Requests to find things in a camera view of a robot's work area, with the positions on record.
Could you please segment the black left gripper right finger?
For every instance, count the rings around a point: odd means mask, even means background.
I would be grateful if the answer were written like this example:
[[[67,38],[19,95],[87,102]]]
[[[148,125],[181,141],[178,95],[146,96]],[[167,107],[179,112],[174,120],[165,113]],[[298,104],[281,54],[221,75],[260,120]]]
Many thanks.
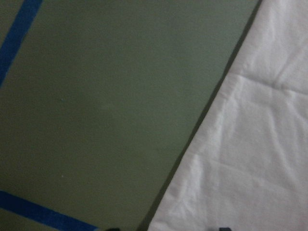
[[[229,227],[219,227],[219,231],[231,231],[231,228]]]

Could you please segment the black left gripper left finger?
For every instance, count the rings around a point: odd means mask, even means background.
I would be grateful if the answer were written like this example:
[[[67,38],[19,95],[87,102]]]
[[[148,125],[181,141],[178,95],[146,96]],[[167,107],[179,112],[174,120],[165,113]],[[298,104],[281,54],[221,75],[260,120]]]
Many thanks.
[[[109,228],[107,231],[120,231],[120,228]]]

